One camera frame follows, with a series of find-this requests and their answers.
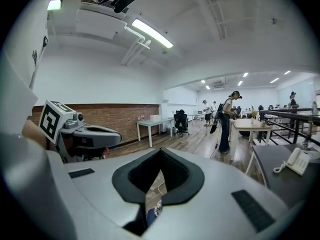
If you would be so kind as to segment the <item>white desk telephone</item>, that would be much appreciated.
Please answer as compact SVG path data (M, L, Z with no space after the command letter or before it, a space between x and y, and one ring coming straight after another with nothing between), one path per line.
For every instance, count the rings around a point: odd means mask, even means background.
M280 174L282 170L287 167L296 174L302 176L309 164L310 155L299 147L296 147L291 155L289 156L287 161L283 161L280 167L275 167L273 172L275 174Z

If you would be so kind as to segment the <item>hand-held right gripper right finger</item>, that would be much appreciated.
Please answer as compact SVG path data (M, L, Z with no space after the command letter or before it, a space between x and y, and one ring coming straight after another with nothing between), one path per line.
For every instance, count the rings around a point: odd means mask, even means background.
M163 205L160 216L142 235L143 240L266 240L278 234L278 225L289 212L272 191L232 165L171 149L174 154L198 165L204 173L201 190L187 203ZM259 213L249 219L233 193L243 191L243 203L258 203L268 218Z

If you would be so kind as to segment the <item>beige wooden table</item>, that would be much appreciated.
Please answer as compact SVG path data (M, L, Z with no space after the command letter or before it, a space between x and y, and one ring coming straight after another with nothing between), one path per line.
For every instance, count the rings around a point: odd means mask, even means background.
M258 121L253 118L238 118L235 119L233 124L230 125L230 134L229 134L229 145L230 145L230 160L233 161L236 149L239 144L239 133L241 132L249 132L251 139L252 132L267 132L266 139L264 145L267 146L269 144L270 135L271 135L272 127L266 124L263 124L261 121Z

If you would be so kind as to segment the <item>long ceiling light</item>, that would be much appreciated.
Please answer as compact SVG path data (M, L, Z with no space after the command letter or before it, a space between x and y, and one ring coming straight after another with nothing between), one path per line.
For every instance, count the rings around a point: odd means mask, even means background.
M146 23L142 22L138 18L136 18L132 22L132 26L139 29L140 31L146 33L147 35L151 36L155 40L157 40L159 43L164 45L167 49L171 49L174 45L165 38L162 34L160 34L158 31L147 25Z

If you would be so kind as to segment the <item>white metal-leg table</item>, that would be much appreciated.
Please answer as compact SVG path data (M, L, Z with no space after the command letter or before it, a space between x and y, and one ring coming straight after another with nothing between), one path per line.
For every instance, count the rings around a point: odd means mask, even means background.
M161 119L159 121L151 121L151 120L143 120L143 121L137 121L136 122L136 129L137 129L137 138L138 141L141 141L141 134L140 134L140 126L147 127L148 130L148 140L149 140L149 147L153 147L153 142L152 142L152 130L151 127L158 126L158 131L161 133L161 125L164 125L165 123L170 124L170 137L172 138L174 135L174 118L165 118Z

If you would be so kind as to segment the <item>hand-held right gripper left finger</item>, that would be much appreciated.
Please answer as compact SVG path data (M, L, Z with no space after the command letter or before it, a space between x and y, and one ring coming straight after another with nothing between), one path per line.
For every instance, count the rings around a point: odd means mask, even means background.
M59 240L162 240L155 221L147 227L146 194L130 189L123 179L120 186L131 197L130 202L118 193L112 178L126 164L140 164L157 152L147 149L127 156L87 162L63 163L58 154L47 152L50 172L66 211L61 222Z

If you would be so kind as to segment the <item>person's beige shirt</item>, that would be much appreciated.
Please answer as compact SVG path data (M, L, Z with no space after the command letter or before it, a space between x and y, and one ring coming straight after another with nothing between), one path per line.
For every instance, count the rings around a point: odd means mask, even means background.
M50 0L31 0L0 49L0 133L20 134L38 100L36 74L48 43Z

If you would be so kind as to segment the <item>person's left forearm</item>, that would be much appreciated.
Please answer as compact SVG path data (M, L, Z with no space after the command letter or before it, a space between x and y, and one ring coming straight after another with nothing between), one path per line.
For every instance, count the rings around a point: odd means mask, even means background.
M42 133L40 128L31 120L27 120L22 128L22 135L36 143L38 143L45 150L50 149L50 143L47 137Z

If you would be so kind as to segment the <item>dark grey desk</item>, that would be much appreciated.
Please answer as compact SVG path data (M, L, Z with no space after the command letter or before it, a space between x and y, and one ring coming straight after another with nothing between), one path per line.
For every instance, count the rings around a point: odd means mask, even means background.
M274 168L289 159L297 147L297 144L254 145L245 172L250 176L257 165L264 185L278 195L289 208L307 199L317 177L320 176L320 163L309 163L302 176L287 167L279 174L273 172Z

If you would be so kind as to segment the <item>square ceiling light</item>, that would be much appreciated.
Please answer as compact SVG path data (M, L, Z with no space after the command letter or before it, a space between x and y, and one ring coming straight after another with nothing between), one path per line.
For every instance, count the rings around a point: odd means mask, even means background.
M63 0L50 0L48 3L48 11L60 10L63 4Z

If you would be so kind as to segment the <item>row of recessed ceiling lights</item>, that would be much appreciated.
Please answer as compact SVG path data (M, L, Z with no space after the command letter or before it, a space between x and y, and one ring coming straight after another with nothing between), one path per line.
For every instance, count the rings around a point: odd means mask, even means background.
M200 83L207 90L222 90L233 87L265 87L275 86L280 80L287 79L292 74L291 70L244 72L239 74L224 75L201 80Z

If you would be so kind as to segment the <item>white ceiling pipes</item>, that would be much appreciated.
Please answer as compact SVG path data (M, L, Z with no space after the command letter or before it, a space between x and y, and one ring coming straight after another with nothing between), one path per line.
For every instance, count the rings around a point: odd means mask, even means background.
M125 26L124 29L135 35L136 39L133 44L128 49L127 53L123 57L120 65L127 67L130 63L132 63L144 50L150 49L151 40L146 39L145 36L133 30L132 28Z

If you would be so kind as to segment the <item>black office chair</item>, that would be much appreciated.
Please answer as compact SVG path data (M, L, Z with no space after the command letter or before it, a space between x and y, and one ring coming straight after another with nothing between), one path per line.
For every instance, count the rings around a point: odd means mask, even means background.
M180 134L183 137L183 134L188 134L189 119L188 115L183 109L177 110L173 115L174 119L174 135Z

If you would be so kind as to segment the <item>black metal railing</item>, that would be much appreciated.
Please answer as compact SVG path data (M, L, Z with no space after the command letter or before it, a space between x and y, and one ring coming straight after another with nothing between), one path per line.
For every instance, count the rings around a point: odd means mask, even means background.
M259 118L271 127L270 140L275 145L307 140L320 148L320 108L260 110Z

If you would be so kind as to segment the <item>black hanging bag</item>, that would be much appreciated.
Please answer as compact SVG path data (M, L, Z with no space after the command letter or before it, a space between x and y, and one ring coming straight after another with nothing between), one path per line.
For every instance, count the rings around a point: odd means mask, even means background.
M221 126L220 119L214 119L211 125L210 134L213 134Z

